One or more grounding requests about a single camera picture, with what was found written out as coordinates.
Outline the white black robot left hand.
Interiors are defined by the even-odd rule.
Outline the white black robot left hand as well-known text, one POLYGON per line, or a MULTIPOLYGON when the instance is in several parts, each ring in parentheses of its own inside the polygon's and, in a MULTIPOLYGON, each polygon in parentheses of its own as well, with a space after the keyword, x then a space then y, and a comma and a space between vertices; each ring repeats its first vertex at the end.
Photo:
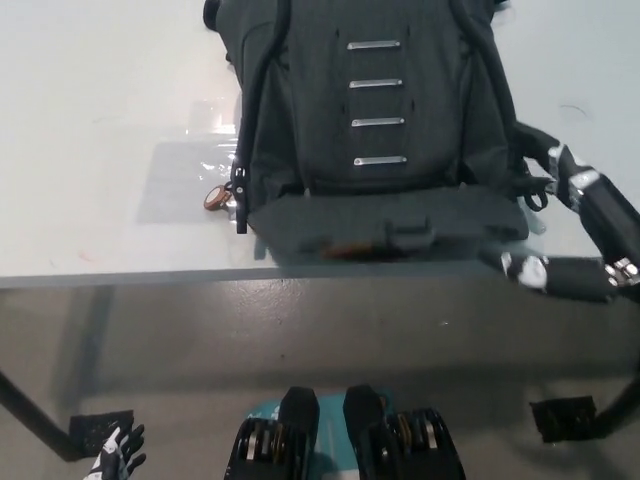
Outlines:
POLYGON ((84 480, 128 480, 143 465, 147 455, 145 425, 117 427, 107 438, 84 480))

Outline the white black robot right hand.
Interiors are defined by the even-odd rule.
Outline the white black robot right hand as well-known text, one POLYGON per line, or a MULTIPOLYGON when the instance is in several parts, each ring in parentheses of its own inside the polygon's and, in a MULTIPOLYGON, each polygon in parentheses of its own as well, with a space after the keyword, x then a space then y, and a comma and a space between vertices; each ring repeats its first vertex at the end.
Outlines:
POLYGON ((606 303, 618 295, 639 300, 639 212, 613 182, 580 162, 568 146, 548 149, 543 165, 556 197, 577 214, 598 258, 515 253, 486 247, 480 259, 510 282, 567 300, 606 303))

